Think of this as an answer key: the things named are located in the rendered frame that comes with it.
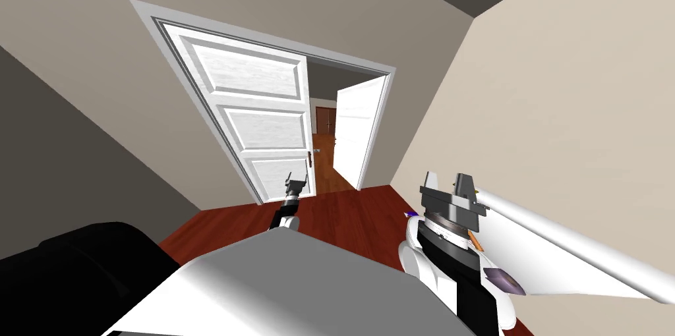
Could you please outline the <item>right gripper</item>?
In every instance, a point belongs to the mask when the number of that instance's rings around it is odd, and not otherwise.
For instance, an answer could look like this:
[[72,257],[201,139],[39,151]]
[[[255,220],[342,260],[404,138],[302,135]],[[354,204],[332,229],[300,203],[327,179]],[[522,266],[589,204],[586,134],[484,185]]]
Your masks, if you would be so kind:
[[438,175],[426,172],[424,186],[420,186],[421,204],[426,216],[435,213],[446,223],[479,232],[479,216],[486,216],[488,206],[477,202],[475,185],[471,175],[458,173],[454,183],[454,194],[438,190]]

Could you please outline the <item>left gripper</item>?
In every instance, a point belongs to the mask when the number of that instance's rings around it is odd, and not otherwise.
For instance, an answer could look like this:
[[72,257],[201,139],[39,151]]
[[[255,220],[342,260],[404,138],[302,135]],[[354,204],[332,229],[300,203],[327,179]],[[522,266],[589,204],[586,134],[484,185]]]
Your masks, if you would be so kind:
[[290,180],[292,176],[292,171],[289,172],[285,180],[285,198],[286,199],[297,199],[303,192],[307,182],[308,182],[308,173],[305,174],[303,181]]

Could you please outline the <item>brown wooden door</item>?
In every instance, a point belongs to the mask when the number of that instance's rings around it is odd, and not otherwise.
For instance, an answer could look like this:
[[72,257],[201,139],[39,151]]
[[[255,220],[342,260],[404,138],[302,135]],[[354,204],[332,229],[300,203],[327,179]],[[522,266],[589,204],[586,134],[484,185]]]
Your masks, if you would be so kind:
[[316,107],[316,134],[335,135],[336,108]]

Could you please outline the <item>white panelled door leaf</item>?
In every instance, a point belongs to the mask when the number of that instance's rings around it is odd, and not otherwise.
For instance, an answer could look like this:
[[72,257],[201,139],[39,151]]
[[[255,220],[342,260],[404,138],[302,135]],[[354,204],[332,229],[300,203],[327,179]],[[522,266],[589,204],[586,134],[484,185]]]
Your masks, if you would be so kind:
[[316,194],[303,55],[165,25],[182,63],[262,202],[285,197],[285,180],[308,182]]

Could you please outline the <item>plain white door leaf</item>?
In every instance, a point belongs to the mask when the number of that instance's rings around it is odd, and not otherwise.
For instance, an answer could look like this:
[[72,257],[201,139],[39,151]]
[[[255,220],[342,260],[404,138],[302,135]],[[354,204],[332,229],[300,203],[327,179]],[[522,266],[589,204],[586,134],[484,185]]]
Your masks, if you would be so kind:
[[387,75],[337,92],[333,168],[358,189]]

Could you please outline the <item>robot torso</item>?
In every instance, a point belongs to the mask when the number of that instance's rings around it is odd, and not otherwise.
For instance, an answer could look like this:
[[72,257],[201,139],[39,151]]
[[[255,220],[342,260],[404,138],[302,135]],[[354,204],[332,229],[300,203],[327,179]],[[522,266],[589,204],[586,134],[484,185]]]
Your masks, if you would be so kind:
[[413,276],[283,227],[181,266],[113,330],[173,336],[474,336]]

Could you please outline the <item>long white wedge shape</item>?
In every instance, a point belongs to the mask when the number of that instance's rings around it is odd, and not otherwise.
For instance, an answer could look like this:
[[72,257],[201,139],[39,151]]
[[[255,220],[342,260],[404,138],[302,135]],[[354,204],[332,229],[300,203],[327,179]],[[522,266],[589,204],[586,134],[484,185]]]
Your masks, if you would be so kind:
[[530,296],[586,294],[675,304],[675,276],[478,189],[488,206],[476,238]]

